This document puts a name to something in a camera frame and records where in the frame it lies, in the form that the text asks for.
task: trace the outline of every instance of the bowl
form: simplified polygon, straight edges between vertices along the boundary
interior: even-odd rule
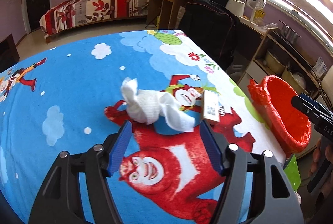
[[[298,94],[305,93],[308,95],[309,93],[302,87],[301,84],[294,78],[292,73],[287,70],[287,67],[284,69],[281,78],[287,82]]]
[[[277,56],[273,55],[271,52],[267,50],[265,61],[267,63],[267,67],[271,69],[275,74],[280,75],[284,71],[284,65],[278,61]]]

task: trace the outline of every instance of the red trash bin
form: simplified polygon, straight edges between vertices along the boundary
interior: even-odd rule
[[[266,76],[261,84],[252,79],[248,85],[253,105],[270,126],[287,157],[299,153],[309,144],[311,123],[308,117],[291,105],[298,95],[283,79]]]

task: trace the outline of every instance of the white container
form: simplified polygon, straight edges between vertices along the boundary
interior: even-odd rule
[[[235,16],[243,16],[245,3],[241,0],[228,0],[226,9],[231,11]]]

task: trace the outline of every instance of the qr code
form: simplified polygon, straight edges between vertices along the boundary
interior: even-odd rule
[[[209,115],[215,116],[215,108],[213,108],[213,107],[207,107],[207,113]]]

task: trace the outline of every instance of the white fan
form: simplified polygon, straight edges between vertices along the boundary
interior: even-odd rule
[[[245,4],[253,10],[250,18],[250,22],[253,22],[255,11],[262,10],[266,5],[266,0],[245,0]]]

